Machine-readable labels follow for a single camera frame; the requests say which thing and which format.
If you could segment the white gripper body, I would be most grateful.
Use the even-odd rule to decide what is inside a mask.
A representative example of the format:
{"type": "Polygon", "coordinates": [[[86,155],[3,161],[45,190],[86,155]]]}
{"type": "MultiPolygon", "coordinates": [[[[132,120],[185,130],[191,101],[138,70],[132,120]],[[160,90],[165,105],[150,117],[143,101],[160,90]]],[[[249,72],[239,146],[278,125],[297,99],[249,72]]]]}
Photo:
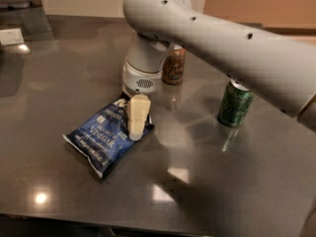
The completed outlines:
{"type": "Polygon", "coordinates": [[[173,47],[170,42],[134,33],[122,69],[123,90],[127,94],[152,94],[173,47]]]}

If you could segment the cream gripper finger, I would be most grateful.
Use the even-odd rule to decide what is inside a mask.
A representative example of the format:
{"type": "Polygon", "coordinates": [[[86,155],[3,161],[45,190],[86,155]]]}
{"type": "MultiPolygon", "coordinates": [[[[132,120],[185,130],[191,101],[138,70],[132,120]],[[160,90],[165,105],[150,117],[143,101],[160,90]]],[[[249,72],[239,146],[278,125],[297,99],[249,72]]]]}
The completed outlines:
{"type": "Polygon", "coordinates": [[[146,95],[133,96],[127,103],[129,138],[137,141],[142,137],[151,101],[146,95]]]}

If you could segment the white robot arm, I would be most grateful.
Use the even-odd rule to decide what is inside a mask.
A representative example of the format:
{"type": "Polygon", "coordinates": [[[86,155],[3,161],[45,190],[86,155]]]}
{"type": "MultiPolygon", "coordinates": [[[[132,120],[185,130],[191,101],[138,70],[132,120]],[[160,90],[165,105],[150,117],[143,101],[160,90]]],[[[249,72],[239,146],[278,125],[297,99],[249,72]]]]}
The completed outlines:
{"type": "Polygon", "coordinates": [[[134,29],[124,88],[150,94],[175,44],[253,91],[310,130],[316,129],[316,46],[191,9],[190,0],[123,0],[134,29]]]}

